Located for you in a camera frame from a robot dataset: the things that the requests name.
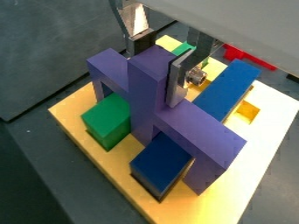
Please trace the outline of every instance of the purple pillar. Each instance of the purple pillar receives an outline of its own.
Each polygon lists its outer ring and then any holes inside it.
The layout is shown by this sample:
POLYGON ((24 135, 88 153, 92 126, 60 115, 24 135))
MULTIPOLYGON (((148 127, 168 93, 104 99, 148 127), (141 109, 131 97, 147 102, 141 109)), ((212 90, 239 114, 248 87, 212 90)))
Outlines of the purple pillar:
POLYGON ((151 143, 159 132, 155 129, 155 111, 164 105, 168 63, 174 58, 155 45, 128 61, 131 132, 143 145, 151 143))

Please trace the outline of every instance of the purple block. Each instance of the purple block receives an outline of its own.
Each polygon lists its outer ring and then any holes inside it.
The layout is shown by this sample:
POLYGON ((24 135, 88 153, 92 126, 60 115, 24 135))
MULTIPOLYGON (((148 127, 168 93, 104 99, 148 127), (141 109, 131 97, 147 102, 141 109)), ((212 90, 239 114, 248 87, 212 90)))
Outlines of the purple block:
POLYGON ((127 58, 107 49, 88 59, 88 71, 97 101, 104 98, 101 82, 128 101, 127 58))
POLYGON ((200 194, 230 167, 247 141, 187 100, 155 114, 158 129, 195 157, 184 183, 200 194))
POLYGON ((176 133, 175 138, 188 142, 188 147, 182 147, 192 155, 199 149, 220 167, 230 167, 247 141, 196 105, 183 100, 175 108, 164 107, 156 111, 156 127, 163 130, 164 125, 172 129, 172 135, 176 133))
POLYGON ((184 182, 199 194, 230 167, 246 140, 191 102, 183 100, 175 108, 166 105, 174 58, 158 45, 131 60, 108 49, 88 59, 88 69, 97 99, 104 97, 104 83, 129 102, 132 134, 141 144, 163 131, 195 157, 184 182))
POLYGON ((155 45, 128 61, 131 132, 143 145, 158 134, 155 111, 164 106, 168 63, 175 56, 155 45))

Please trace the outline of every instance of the gray floor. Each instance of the gray floor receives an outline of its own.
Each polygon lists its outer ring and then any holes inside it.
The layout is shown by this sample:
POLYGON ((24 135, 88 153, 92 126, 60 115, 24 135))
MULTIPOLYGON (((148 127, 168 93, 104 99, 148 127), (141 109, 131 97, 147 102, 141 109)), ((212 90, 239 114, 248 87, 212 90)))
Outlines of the gray floor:
MULTIPOLYGON (((164 33, 183 40, 187 28, 175 24, 164 33)), ((223 50, 218 52, 216 58, 220 59, 222 54, 223 50)), ((272 73, 263 69, 260 81, 299 99, 298 83, 288 80, 283 72, 272 73)), ((88 82, 89 77, 84 76, 12 122, 1 121, 1 125, 71 222, 145 223, 145 219, 63 133, 47 110, 88 82)), ((299 223, 298 119, 299 116, 243 214, 243 224, 299 223)))
MULTIPOLYGON (((156 30, 172 20, 150 11, 156 30)), ((72 83, 85 59, 124 50, 108 0, 0 2, 0 117, 8 121, 72 83)))

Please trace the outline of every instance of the white panel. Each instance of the white panel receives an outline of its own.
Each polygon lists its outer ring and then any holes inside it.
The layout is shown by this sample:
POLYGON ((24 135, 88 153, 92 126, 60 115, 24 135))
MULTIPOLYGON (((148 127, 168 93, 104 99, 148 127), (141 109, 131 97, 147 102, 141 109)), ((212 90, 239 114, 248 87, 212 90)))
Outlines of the white panel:
POLYGON ((299 1, 139 2, 299 76, 299 1))

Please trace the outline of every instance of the yellow board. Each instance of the yellow board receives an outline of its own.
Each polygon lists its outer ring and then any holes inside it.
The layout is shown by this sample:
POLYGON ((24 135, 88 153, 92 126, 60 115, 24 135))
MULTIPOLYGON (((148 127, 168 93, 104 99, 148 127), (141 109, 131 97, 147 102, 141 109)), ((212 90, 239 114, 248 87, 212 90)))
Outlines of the yellow board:
POLYGON ((88 158, 151 222, 230 224, 239 221, 299 109, 296 100, 259 81, 254 82, 244 101, 226 121, 226 125, 247 139, 228 170, 200 196, 179 181, 163 203, 156 202, 129 176, 128 163, 144 148, 132 135, 111 152, 105 152, 85 132, 80 115, 96 104, 92 84, 49 111, 88 158), (239 119, 242 116, 251 122, 239 119))
POLYGON ((162 46, 164 50, 171 52, 183 42, 164 35, 155 41, 155 43, 162 46))

